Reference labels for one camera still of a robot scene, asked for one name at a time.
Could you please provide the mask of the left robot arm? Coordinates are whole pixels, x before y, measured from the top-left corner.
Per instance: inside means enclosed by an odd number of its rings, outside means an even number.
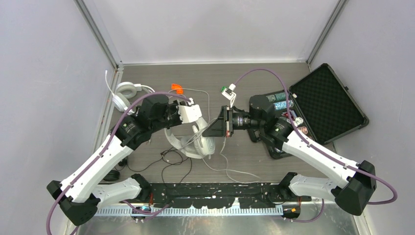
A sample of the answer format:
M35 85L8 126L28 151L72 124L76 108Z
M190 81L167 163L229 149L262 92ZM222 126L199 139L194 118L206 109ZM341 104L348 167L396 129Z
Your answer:
M65 216L75 226L88 222L96 212L119 201L135 199L146 202L150 184L140 174L110 185L100 182L123 159L153 133L164 128L195 122L202 116L192 98L169 101L166 92L146 94L136 100L139 107L128 108L102 145L73 174L62 181L51 181L47 190Z

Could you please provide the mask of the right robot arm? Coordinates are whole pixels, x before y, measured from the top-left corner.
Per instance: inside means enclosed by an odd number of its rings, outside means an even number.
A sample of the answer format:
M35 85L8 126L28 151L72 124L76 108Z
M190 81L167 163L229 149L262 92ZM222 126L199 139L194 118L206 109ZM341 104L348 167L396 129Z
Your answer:
M282 199L292 201L297 196L311 196L335 202L352 215L361 215L376 190L375 166L357 163L328 150L275 111L275 106L264 95L249 100L248 112L236 112L222 106L217 120L203 137L231 137L235 130L258 130L259 138L270 148L296 156L321 173L325 178L306 177L289 172L279 183Z

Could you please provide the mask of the large white grey headphones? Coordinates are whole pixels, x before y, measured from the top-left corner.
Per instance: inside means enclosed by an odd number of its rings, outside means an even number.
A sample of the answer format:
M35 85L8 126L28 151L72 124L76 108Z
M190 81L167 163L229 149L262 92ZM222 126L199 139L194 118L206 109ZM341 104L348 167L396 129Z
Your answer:
M198 118L192 126L193 135L184 136L180 139L175 137L170 129L164 129L164 134L172 147L185 156L194 159L209 157L215 152L215 140L212 137L203 137L202 133L208 128L208 123L203 117Z

